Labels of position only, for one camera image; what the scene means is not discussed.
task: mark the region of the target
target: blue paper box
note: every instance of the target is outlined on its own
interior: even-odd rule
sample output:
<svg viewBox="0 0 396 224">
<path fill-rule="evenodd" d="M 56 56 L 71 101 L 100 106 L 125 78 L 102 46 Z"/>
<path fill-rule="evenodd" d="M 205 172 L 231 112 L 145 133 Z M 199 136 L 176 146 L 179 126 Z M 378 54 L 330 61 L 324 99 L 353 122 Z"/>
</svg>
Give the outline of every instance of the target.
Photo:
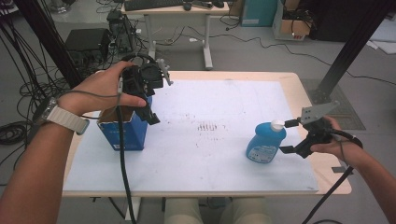
<svg viewBox="0 0 396 224">
<path fill-rule="evenodd" d="M 121 106 L 125 150 L 143 150 L 148 123 L 142 121 L 129 106 Z M 117 113 L 114 108 L 100 113 L 97 124 L 114 150 L 120 150 L 120 132 Z"/>
</svg>

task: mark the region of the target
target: white bottle cap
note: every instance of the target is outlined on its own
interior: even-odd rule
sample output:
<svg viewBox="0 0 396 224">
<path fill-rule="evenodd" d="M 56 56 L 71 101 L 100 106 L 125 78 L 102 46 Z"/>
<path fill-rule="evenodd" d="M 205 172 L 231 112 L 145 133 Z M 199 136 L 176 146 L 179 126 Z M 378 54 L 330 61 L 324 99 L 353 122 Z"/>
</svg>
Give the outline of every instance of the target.
<svg viewBox="0 0 396 224">
<path fill-rule="evenodd" d="M 274 119 L 271 122 L 271 129 L 276 132 L 279 133 L 280 131 L 282 131 L 283 127 L 285 127 L 285 121 L 280 120 L 280 119 Z"/>
</svg>

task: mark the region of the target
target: desk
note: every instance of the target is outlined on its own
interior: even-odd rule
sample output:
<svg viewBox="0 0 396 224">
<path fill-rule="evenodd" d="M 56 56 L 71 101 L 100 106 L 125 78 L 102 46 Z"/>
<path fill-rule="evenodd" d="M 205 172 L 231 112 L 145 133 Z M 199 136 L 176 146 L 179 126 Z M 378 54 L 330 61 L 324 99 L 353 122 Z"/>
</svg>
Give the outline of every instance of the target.
<svg viewBox="0 0 396 224">
<path fill-rule="evenodd" d="M 124 6 L 122 6 L 121 9 L 121 12 L 126 15 L 144 15 L 146 28 L 148 30 L 148 55 L 154 59 L 156 43 L 153 40 L 151 33 L 153 26 L 204 26 L 205 39 L 203 41 L 203 47 L 206 70 L 213 69 L 212 57 L 210 55 L 209 47 L 210 16 L 227 15 L 228 11 L 229 8 L 227 4 L 224 4 L 223 8 L 213 7 L 210 10 L 192 7 L 190 11 L 185 11 L 183 7 L 163 7 L 137 11 L 125 11 Z"/>
</svg>

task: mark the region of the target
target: box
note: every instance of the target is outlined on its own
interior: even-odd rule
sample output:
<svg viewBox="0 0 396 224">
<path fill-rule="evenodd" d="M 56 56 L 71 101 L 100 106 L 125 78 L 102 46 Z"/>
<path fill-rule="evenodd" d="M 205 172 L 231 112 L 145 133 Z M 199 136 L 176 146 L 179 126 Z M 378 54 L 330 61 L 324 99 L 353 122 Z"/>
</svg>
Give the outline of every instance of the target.
<svg viewBox="0 0 396 224">
<path fill-rule="evenodd" d="M 148 123 L 142 121 L 129 106 L 121 106 L 125 150 L 143 150 Z M 115 108 L 104 110 L 97 121 L 99 129 L 114 150 L 120 150 L 119 122 Z"/>
<path fill-rule="evenodd" d="M 287 11 L 294 11 L 299 1 L 289 0 L 285 3 Z M 281 0 L 277 0 L 276 14 L 273 23 L 273 33 L 275 39 L 303 41 L 306 35 L 309 35 L 312 21 L 299 21 L 285 19 L 285 8 Z"/>
<path fill-rule="evenodd" d="M 271 26 L 276 12 L 276 0 L 245 0 L 241 26 Z"/>
</svg>

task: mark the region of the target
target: floor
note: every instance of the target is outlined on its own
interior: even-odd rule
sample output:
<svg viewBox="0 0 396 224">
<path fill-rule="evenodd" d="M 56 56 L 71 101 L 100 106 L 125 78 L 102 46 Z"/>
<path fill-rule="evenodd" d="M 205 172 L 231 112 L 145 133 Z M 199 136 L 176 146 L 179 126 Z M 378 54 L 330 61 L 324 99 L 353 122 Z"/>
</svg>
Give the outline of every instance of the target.
<svg viewBox="0 0 396 224">
<path fill-rule="evenodd" d="M 39 52 L 36 38 L 28 24 L 18 13 L 12 15 L 17 29 L 32 48 Z M 210 47 L 215 71 L 265 71 L 293 72 L 300 78 L 322 79 L 329 65 L 338 55 L 344 43 L 314 41 L 306 38 L 302 42 L 274 40 L 270 27 L 235 27 L 226 31 L 226 25 L 219 18 L 211 20 Z M 56 26 L 63 38 L 71 29 L 106 27 L 104 23 L 61 23 Z M 142 37 L 145 36 L 144 24 Z M 180 38 L 172 46 L 159 46 L 157 57 L 163 57 L 172 70 L 205 70 L 200 40 L 203 27 L 185 27 Z M 182 28 L 162 28 L 154 38 L 159 40 L 176 39 Z M 0 76 L 0 125 L 21 120 L 16 112 L 17 102 L 21 98 L 19 88 L 22 85 L 15 65 L 5 47 L 0 45 L 2 60 Z M 396 82 L 396 55 L 387 55 L 381 50 L 364 47 L 348 71 L 353 76 L 375 77 Z M 396 89 L 394 84 L 370 78 L 357 78 L 345 75 L 338 83 L 349 100 L 366 130 L 350 130 L 363 142 L 364 147 L 376 157 L 389 171 L 396 175 Z M 21 111 L 27 103 L 22 102 Z M 0 146 L 1 160 L 16 146 Z M 0 182 L 5 183 L 12 173 L 14 161 L 12 155 L 0 166 Z M 375 201 L 361 176 L 357 173 L 348 178 L 352 193 L 333 195 L 323 204 L 310 223 L 323 219 L 332 219 L 341 223 L 387 223 L 385 216 Z M 271 196 L 267 198 L 269 214 L 274 223 L 299 223 L 308 215 L 320 199 L 319 196 Z M 116 204 L 125 212 L 125 200 L 115 199 Z M 202 216 L 205 224 L 219 221 L 222 208 L 209 208 L 206 199 L 202 199 Z M 163 223 L 161 199 L 143 199 L 138 223 Z M 129 223 L 124 221 L 108 198 L 64 198 L 58 219 L 59 224 L 78 223 Z"/>
</svg>

